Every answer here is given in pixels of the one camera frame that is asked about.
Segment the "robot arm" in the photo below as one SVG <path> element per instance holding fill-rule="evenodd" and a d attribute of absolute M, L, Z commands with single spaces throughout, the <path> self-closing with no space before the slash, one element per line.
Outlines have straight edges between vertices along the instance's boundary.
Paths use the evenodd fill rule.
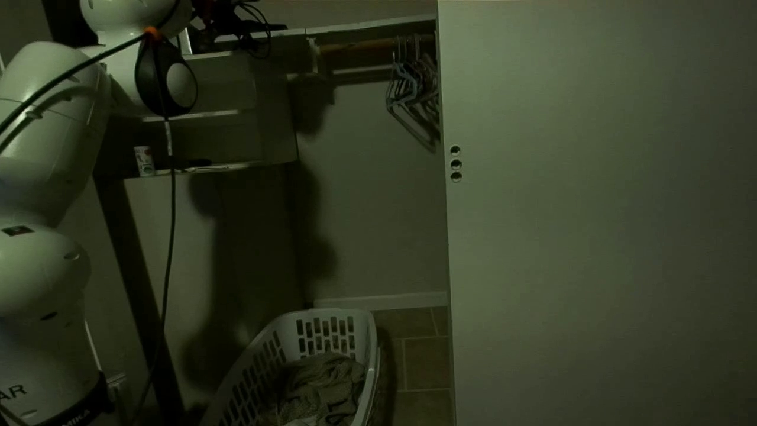
<path fill-rule="evenodd" d="M 82 0 L 85 17 L 106 44 L 95 48 L 100 50 L 133 39 L 156 16 L 187 5 L 188 0 Z M 176 16 L 167 28 L 180 31 L 188 14 Z M 0 424 L 103 421 L 98 415 L 109 403 L 107 386 L 82 304 L 89 258 L 55 228 L 92 173 L 113 99 L 120 99 L 119 107 L 129 103 L 124 110 L 133 114 L 151 107 L 140 96 L 145 81 L 135 73 L 139 44 L 133 48 L 74 74 L 0 130 Z M 89 53 L 51 42 L 23 48 L 0 78 L 0 121 L 55 77 L 88 61 Z M 194 77 L 170 73 L 171 67 L 169 61 L 157 76 L 172 78 L 162 82 L 167 99 L 190 108 Z M 147 84 L 149 91 L 150 76 Z"/>

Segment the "towel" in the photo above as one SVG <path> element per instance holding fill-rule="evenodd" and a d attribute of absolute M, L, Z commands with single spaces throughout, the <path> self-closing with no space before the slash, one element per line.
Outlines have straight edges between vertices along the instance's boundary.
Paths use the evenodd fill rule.
<path fill-rule="evenodd" d="M 288 364 L 274 384 L 273 401 L 260 425 L 350 426 L 365 382 L 365 368 L 341 354 Z"/>

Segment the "tile floor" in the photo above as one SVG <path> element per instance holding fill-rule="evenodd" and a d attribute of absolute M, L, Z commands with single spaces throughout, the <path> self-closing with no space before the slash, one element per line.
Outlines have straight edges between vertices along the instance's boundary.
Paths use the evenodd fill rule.
<path fill-rule="evenodd" d="M 375 311 L 382 364 L 378 426 L 452 426 L 447 308 Z"/>

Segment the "door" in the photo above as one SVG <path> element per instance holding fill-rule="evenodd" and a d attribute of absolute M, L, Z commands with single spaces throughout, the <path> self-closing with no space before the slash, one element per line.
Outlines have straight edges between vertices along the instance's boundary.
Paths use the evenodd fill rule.
<path fill-rule="evenodd" d="M 459 426 L 757 424 L 753 3 L 439 3 Z"/>

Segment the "laundry basket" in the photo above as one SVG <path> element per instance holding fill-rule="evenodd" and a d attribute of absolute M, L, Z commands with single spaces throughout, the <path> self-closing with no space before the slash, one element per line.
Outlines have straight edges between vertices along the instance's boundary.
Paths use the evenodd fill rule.
<path fill-rule="evenodd" d="M 268 324 L 221 383 L 201 426 L 257 426 L 263 404 L 284 364 L 324 352 L 339 352 L 366 368 L 352 426 L 369 426 L 379 379 L 379 345 L 370 312 L 311 309 Z"/>

